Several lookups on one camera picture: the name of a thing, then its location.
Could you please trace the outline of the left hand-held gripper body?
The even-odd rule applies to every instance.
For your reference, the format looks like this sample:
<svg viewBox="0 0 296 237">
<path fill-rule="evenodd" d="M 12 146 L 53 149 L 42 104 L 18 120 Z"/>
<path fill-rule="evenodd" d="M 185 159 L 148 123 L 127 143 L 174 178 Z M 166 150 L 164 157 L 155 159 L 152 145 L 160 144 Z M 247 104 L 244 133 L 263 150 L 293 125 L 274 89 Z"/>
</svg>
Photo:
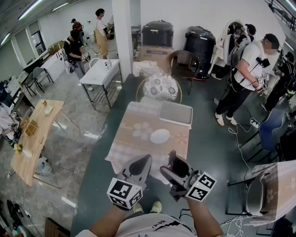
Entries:
<svg viewBox="0 0 296 237">
<path fill-rule="evenodd" d="M 128 160 L 116 178 L 112 178 L 107 196 L 118 208 L 129 211 L 143 197 L 146 180 L 152 166 L 149 154 Z"/>
</svg>

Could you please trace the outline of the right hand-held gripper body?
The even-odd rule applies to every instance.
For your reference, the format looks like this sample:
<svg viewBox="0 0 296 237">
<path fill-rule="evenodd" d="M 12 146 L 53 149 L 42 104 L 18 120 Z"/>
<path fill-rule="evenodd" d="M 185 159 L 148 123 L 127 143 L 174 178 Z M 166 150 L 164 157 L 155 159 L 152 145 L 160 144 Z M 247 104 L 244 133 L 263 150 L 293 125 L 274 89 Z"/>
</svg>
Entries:
<svg viewBox="0 0 296 237">
<path fill-rule="evenodd" d="M 176 156 L 173 168 L 160 167 L 160 173 L 172 185 L 170 195 L 175 201 L 187 197 L 203 202 L 216 184 L 216 180 L 206 172 L 194 170 L 182 157 Z"/>
</svg>

